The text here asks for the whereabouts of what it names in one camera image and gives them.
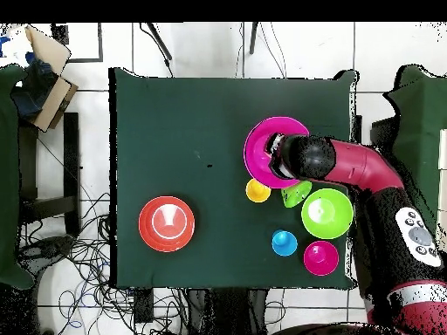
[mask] plastic bowl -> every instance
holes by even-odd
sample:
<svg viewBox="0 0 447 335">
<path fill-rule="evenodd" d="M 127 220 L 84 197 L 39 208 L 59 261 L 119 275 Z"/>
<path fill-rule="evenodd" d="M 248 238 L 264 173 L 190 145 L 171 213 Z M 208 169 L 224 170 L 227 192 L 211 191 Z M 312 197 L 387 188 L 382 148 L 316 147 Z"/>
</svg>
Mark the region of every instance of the plastic bowl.
<svg viewBox="0 0 447 335">
<path fill-rule="evenodd" d="M 334 239 L 347 232 L 354 218 L 354 209 L 343 193 L 323 188 L 307 197 L 301 218 L 309 234 L 319 239 Z"/>
<path fill-rule="evenodd" d="M 265 151 L 267 141 L 275 133 L 308 135 L 307 128 L 290 117 L 270 117 L 258 123 L 247 135 L 244 163 L 250 176 L 269 188 L 287 188 L 298 180 L 278 178 L 269 168 L 272 157 Z"/>
<path fill-rule="evenodd" d="M 140 212 L 138 228 L 143 241 L 160 252 L 174 252 L 188 244 L 194 234 L 194 215 L 174 196 L 159 196 Z"/>
</svg>

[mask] yellow cup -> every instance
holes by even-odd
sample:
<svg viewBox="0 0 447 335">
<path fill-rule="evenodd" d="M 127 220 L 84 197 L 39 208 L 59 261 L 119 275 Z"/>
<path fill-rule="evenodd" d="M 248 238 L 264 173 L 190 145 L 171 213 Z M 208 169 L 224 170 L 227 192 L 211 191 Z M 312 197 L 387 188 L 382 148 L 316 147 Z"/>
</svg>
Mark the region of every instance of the yellow cup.
<svg viewBox="0 0 447 335">
<path fill-rule="evenodd" d="M 255 203 L 265 202 L 271 192 L 272 190 L 270 188 L 255 179 L 248 181 L 245 188 L 245 193 L 247 194 L 248 199 Z"/>
</svg>

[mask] green fabric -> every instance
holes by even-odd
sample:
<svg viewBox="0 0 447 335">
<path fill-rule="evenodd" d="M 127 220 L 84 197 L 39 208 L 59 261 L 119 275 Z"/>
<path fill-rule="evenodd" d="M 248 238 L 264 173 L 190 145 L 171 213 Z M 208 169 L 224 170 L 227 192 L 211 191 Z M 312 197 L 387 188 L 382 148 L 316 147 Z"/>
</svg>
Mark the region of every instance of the green fabric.
<svg viewBox="0 0 447 335">
<path fill-rule="evenodd" d="M 243 147 L 253 126 L 279 115 L 348 140 L 354 71 L 337 80 L 145 79 L 120 69 L 115 76 L 120 287 L 353 287 L 344 272 L 346 236 L 333 240 L 337 270 L 315 277 L 302 262 L 316 239 L 301 205 L 287 209 L 278 189 L 263 203 L 247 199 Z M 314 183 L 313 191 L 323 187 Z M 173 253 L 150 249 L 138 230 L 141 209 L 160 195 L 184 200 L 196 218 L 191 241 Z M 277 229 L 298 238 L 292 256 L 273 252 Z"/>
<path fill-rule="evenodd" d="M 428 76 L 418 65 L 407 65 L 396 82 L 398 88 L 386 94 L 400 114 L 393 153 L 421 191 L 426 205 L 416 191 L 412 198 L 427 228 L 435 235 L 440 131 L 447 128 L 447 79 Z"/>
<path fill-rule="evenodd" d="M 34 285 L 32 276 L 18 266 L 15 258 L 19 225 L 18 116 L 10 92 L 24 77 L 26 73 L 18 65 L 0 69 L 0 283 L 18 289 Z"/>
</svg>

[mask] tiled floor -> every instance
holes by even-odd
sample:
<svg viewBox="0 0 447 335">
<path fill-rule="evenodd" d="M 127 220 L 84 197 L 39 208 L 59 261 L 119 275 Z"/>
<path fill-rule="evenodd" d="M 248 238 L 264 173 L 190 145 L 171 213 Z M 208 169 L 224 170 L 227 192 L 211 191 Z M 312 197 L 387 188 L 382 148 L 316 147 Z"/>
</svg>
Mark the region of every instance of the tiled floor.
<svg viewBox="0 0 447 335">
<path fill-rule="evenodd" d="M 49 32 L 48 24 L 34 24 Z M 279 65 L 283 65 L 270 23 L 258 28 L 256 50 L 248 53 L 251 23 L 245 26 L 246 78 L 281 77 L 278 66 L 268 51 L 264 34 Z M 242 78 L 242 55 L 237 64 L 238 51 L 242 44 L 240 23 L 184 23 L 158 24 L 160 34 L 174 56 L 171 62 L 176 77 L 222 77 Z M 273 23 L 275 35 L 285 57 L 287 77 L 332 78 L 338 71 L 354 68 L 360 73 L 356 96 L 357 114 L 363 116 L 362 142 L 369 143 L 368 131 L 373 121 L 394 115 L 391 105 L 382 93 L 393 87 L 398 68 L 405 64 L 423 64 L 438 75 L 447 72 L 447 29 L 444 24 L 428 23 Z M 107 67 L 119 66 L 139 75 L 168 77 L 161 53 L 152 39 L 140 30 L 138 24 L 102 24 L 102 63 L 71 63 L 63 77 L 79 86 L 68 112 L 79 113 L 80 166 L 82 208 L 86 212 L 90 201 L 98 199 L 109 189 L 109 118 Z M 97 58 L 98 40 L 94 25 L 70 26 L 70 43 L 73 58 Z M 55 130 L 41 133 L 40 139 L 60 159 L 63 158 L 62 124 Z M 43 198 L 62 194 L 62 167 L 39 145 L 38 189 Z M 108 197 L 103 197 L 95 207 L 98 214 L 108 212 Z M 64 225 L 59 219 L 45 220 L 38 237 L 63 235 Z M 95 237 L 94 228 L 85 231 L 83 237 Z M 79 273 L 68 261 L 62 261 L 44 274 L 39 290 L 39 316 L 43 327 L 56 332 L 66 326 L 63 315 L 69 315 L 70 297 L 60 294 L 74 290 L 80 282 Z M 278 301 L 283 290 L 273 290 L 268 301 Z M 156 290 L 159 298 L 170 294 L 168 290 Z M 133 335 L 116 314 L 102 313 L 94 302 L 86 298 L 85 307 L 72 316 L 63 335 Z M 166 315 L 168 302 L 157 304 L 156 313 Z M 358 289 L 350 292 L 335 290 L 286 290 L 283 304 L 285 316 L 280 323 L 268 324 L 269 332 L 280 328 L 306 323 L 329 323 L 336 321 L 365 322 L 366 313 Z M 281 317 L 281 309 L 269 305 L 265 314 L 271 323 Z M 130 324 L 130 317 L 125 317 Z M 178 327 L 177 319 L 171 325 Z M 144 332 L 159 324 L 147 325 Z"/>
</svg>

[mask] white floor tile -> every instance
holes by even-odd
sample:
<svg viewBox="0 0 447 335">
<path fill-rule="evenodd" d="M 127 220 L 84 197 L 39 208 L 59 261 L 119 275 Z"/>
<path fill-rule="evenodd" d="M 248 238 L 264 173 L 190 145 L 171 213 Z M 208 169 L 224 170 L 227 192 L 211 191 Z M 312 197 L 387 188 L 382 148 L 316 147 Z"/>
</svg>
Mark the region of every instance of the white floor tile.
<svg viewBox="0 0 447 335">
<path fill-rule="evenodd" d="M 104 215 L 108 213 L 109 202 L 98 202 L 94 205 L 94 209 L 96 210 L 97 215 Z M 88 213 L 87 211 L 92 207 L 90 202 L 81 202 L 80 204 L 80 213 L 82 215 L 87 215 L 84 219 L 82 219 L 81 225 L 84 227 L 86 223 L 95 217 L 93 213 L 93 209 Z M 28 235 L 34 229 L 39 226 L 39 222 L 34 222 L 33 224 L 28 226 Z M 50 236 L 65 236 L 65 224 L 63 218 L 48 218 L 44 220 L 44 227 L 37 231 L 32 237 L 36 237 L 37 239 L 44 239 Z M 88 226 L 86 226 L 81 235 L 80 239 L 85 241 L 85 243 L 91 243 L 92 240 L 100 239 L 100 235 L 98 234 L 98 223 L 90 222 Z M 75 251 L 83 250 L 82 247 L 77 248 Z M 105 256 L 110 257 L 110 249 L 108 245 L 104 245 L 100 247 L 101 253 Z M 82 259 L 92 258 L 93 249 L 90 248 L 86 253 L 82 253 L 76 256 L 77 261 L 81 261 Z M 89 275 L 89 267 L 88 266 L 78 266 L 80 271 L 82 272 L 84 277 L 88 277 Z M 107 277 L 109 272 L 108 267 L 102 267 L 103 274 Z M 49 267 L 44 275 L 42 276 L 39 290 L 38 290 L 38 304 L 39 305 L 58 305 L 59 298 L 61 298 L 61 304 L 71 304 L 72 296 L 69 293 L 65 293 L 62 297 L 61 294 L 64 291 L 77 291 L 76 297 L 79 297 L 80 292 L 83 288 L 83 278 L 79 274 L 79 271 L 76 269 L 75 265 L 67 259 L 63 259 L 53 266 Z M 91 288 L 91 285 L 87 285 L 86 290 Z M 91 296 L 87 296 L 83 299 L 83 303 L 85 305 L 92 305 L 93 298 Z"/>
<path fill-rule="evenodd" d="M 72 312 L 63 311 L 66 317 Z M 80 308 L 72 314 L 71 325 L 66 325 L 68 320 L 59 311 L 58 307 L 39 307 L 38 316 L 42 330 L 52 329 L 57 335 L 62 329 L 61 335 L 134 335 L 126 327 L 117 313 L 101 313 L 101 308 Z M 125 315 L 126 323 L 133 327 L 131 316 Z"/>
<path fill-rule="evenodd" d="M 348 318 L 350 323 L 367 323 L 367 312 L 366 310 L 349 309 Z"/>
<path fill-rule="evenodd" d="M 110 191 L 110 115 L 107 92 L 77 92 L 67 112 L 79 114 L 81 199 L 99 199 Z"/>
<path fill-rule="evenodd" d="M 360 72 L 358 91 L 393 89 L 402 65 L 423 65 L 429 72 L 447 72 L 447 26 L 427 22 L 357 22 L 355 69 Z"/>
<path fill-rule="evenodd" d="M 278 321 L 281 318 L 281 310 L 277 308 L 267 308 L 265 310 L 265 322 L 267 331 L 270 334 L 279 332 L 289 327 L 306 324 L 332 324 L 347 321 L 347 309 L 298 309 L 288 308 L 282 320 L 275 324 L 269 324 Z"/>
<path fill-rule="evenodd" d="M 270 289 L 266 302 L 269 307 L 278 307 L 283 289 Z M 336 289 L 285 289 L 284 307 L 346 307 L 347 291 Z"/>
<path fill-rule="evenodd" d="M 109 67 L 132 71 L 132 24 L 103 23 L 101 29 L 103 62 L 68 63 L 62 71 L 62 77 L 80 90 L 108 90 Z"/>
<path fill-rule="evenodd" d="M 349 307 L 365 307 L 363 298 L 360 296 L 359 288 L 355 288 L 349 291 Z"/>
<path fill-rule="evenodd" d="M 95 59 L 100 57 L 100 40 L 97 23 L 67 23 L 70 59 Z"/>
<path fill-rule="evenodd" d="M 281 53 L 270 22 L 262 25 L 262 29 L 258 26 L 255 52 L 250 55 L 251 22 L 245 24 L 246 78 L 281 77 L 265 43 L 266 36 L 281 65 Z M 284 53 L 287 77 L 331 79 L 339 71 L 353 68 L 353 22 L 273 22 L 272 25 Z"/>
<path fill-rule="evenodd" d="M 380 93 L 358 93 L 356 98 L 356 113 L 362 116 L 361 143 L 371 144 L 371 126 L 377 120 L 395 116 L 394 108 Z"/>
<path fill-rule="evenodd" d="M 176 77 L 234 78 L 236 73 L 242 77 L 242 51 L 237 62 L 242 46 L 239 22 L 185 22 L 158 26 L 163 42 L 173 56 L 171 69 Z M 353 67 L 352 22 L 277 22 L 273 23 L 273 29 L 285 56 L 287 77 L 331 79 L 337 72 Z M 245 77 L 282 77 L 267 48 L 268 45 L 284 70 L 270 23 L 262 23 L 257 35 L 255 52 L 251 55 L 251 22 L 245 22 Z M 169 76 L 160 51 L 138 24 L 134 24 L 134 72 L 143 76 Z"/>
</svg>

